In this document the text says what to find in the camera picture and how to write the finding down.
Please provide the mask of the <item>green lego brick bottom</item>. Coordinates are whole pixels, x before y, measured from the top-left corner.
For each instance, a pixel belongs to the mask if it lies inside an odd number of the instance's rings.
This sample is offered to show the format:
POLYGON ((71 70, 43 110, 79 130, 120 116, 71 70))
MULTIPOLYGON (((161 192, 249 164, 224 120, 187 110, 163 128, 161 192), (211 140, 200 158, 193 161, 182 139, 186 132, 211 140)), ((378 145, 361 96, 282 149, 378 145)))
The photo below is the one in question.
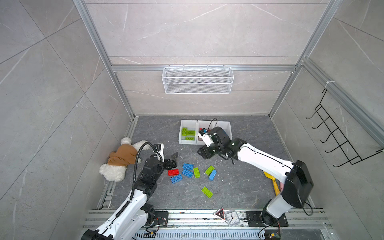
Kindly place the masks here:
POLYGON ((202 193, 209 199, 213 196, 213 193, 207 187, 202 188, 202 193))

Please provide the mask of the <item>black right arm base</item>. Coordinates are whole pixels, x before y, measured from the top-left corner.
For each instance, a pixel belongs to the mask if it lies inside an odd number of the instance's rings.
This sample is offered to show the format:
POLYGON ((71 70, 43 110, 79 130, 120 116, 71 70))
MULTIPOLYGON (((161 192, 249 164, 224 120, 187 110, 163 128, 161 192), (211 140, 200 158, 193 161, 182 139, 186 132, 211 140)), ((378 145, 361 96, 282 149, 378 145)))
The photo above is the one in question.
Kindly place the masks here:
MULTIPOLYGON (((266 227, 268 224, 262 220, 262 211, 246 211, 244 221, 248 223, 249 227, 266 227)), ((277 222, 274 222, 273 227, 288 227, 286 215, 283 214, 277 222)))

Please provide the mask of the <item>green lego brick toothed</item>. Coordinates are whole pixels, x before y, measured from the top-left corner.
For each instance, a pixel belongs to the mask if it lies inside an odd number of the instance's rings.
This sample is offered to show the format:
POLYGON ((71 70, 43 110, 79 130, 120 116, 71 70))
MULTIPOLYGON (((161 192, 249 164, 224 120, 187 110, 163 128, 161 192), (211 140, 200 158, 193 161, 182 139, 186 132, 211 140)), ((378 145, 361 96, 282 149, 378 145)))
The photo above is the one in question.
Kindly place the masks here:
POLYGON ((188 135, 188 128, 182 128, 182 136, 188 135))

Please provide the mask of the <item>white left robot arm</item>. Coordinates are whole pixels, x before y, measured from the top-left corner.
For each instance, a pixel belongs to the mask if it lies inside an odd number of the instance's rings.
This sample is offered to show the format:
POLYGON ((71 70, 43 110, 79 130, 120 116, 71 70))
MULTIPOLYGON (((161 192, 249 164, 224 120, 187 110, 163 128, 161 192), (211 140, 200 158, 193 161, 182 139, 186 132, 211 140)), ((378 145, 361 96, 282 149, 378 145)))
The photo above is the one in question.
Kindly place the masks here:
POLYGON ((82 240, 130 240, 136 232, 155 221, 154 206, 147 203, 157 188, 157 180, 164 170, 178 166, 179 153, 169 159, 164 157, 164 144, 145 142, 136 156, 133 173, 132 190, 119 208, 96 230, 87 230, 82 240), (145 146, 153 150, 153 154, 145 160, 143 170, 137 175, 138 160, 145 146))

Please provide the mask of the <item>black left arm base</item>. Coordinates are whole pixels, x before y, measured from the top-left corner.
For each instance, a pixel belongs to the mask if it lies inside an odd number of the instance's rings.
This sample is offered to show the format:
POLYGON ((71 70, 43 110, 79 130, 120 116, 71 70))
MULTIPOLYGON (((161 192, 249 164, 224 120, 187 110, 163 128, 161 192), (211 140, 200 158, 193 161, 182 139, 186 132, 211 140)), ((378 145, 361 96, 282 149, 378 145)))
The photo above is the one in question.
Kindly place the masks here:
POLYGON ((155 211, 154 206, 150 204, 145 204, 143 207, 141 207, 141 210, 143 210, 148 215, 147 222, 144 225, 145 227, 157 225, 160 225, 160 227, 168 226, 168 211, 155 211))

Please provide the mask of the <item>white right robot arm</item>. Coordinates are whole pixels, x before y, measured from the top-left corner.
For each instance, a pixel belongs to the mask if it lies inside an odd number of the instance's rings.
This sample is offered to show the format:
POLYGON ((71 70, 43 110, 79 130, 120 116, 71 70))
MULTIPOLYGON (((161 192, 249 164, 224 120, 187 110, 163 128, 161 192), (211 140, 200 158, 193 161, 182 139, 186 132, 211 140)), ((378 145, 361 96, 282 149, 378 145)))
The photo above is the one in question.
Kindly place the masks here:
POLYGON ((261 212, 261 220, 266 226, 275 224, 292 208, 305 207, 314 183, 304 162, 297 160, 293 163, 282 160, 253 147, 242 139, 230 139, 221 127, 209 131, 202 128, 198 136, 204 142, 203 147, 198 150, 203 159, 219 155, 224 160, 248 163, 284 184, 283 190, 271 199, 261 212))

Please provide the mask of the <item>blue lego brick slanted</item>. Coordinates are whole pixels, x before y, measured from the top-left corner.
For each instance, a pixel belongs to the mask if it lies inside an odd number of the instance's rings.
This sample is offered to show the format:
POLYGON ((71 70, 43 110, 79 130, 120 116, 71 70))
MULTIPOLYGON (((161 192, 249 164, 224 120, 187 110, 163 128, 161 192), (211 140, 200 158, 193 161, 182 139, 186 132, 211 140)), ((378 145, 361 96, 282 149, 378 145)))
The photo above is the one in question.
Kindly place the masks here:
POLYGON ((210 180, 210 181, 213 181, 214 178, 215 178, 215 176, 216 176, 216 174, 217 174, 217 171, 216 171, 216 170, 213 170, 213 171, 211 172, 211 174, 209 175, 209 180, 210 180))

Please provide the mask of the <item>red lego brick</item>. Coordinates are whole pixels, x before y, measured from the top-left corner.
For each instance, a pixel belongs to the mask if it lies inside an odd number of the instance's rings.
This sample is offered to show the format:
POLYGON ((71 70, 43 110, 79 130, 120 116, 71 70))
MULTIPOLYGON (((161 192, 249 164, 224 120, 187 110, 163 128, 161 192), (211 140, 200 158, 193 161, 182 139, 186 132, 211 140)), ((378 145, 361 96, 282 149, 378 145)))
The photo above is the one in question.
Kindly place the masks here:
POLYGON ((168 170, 168 176, 173 177, 179 175, 179 169, 168 170))

